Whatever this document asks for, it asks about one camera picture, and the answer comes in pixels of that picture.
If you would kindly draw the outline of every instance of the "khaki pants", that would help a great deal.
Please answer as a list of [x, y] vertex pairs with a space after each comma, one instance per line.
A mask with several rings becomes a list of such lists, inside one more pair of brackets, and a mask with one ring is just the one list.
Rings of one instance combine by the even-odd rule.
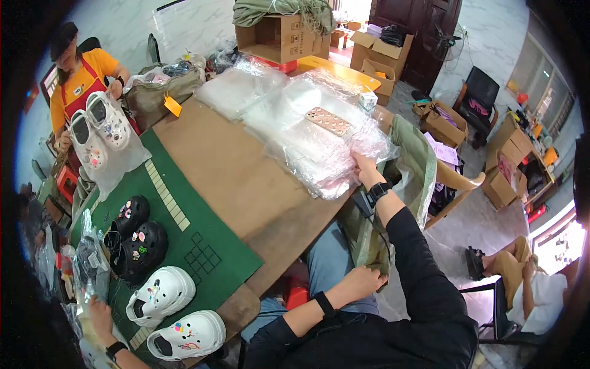
[[512, 244], [516, 245], [514, 255], [508, 251], [498, 252], [492, 270], [493, 274], [502, 276], [504, 288], [506, 289], [506, 299], [508, 300], [508, 310], [512, 309], [514, 294], [522, 283], [522, 269], [526, 264], [526, 260], [532, 255], [526, 237], [519, 236]]

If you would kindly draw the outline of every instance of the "phone case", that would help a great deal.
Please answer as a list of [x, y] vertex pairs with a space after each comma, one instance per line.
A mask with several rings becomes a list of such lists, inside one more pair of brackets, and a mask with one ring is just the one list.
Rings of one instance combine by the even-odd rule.
[[338, 137], [342, 137], [350, 127], [349, 122], [319, 106], [308, 111], [305, 114], [305, 119], [334, 133]]

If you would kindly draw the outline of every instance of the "black cap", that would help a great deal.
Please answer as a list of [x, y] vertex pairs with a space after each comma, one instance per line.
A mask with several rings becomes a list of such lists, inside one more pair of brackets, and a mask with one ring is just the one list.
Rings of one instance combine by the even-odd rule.
[[50, 55], [51, 61], [57, 60], [63, 54], [65, 49], [70, 46], [74, 37], [78, 33], [78, 28], [73, 22], [68, 22], [59, 27], [51, 38]]

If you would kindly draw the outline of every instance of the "fan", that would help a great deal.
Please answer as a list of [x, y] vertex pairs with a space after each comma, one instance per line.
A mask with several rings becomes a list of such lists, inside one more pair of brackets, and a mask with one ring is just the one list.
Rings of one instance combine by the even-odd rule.
[[465, 31], [459, 23], [453, 35], [446, 35], [436, 23], [426, 27], [422, 37], [424, 48], [437, 60], [450, 61], [461, 55], [465, 42]]

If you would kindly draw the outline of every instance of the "jeans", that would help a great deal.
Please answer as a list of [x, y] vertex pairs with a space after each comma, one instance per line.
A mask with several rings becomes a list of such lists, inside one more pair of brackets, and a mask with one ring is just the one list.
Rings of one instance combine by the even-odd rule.
[[[348, 241], [335, 221], [315, 241], [307, 257], [307, 265], [310, 296], [336, 286], [355, 267], [348, 250]], [[260, 305], [256, 319], [241, 332], [242, 338], [248, 343], [260, 328], [287, 312], [274, 298], [265, 298]], [[373, 295], [351, 302], [340, 310], [379, 315]]]

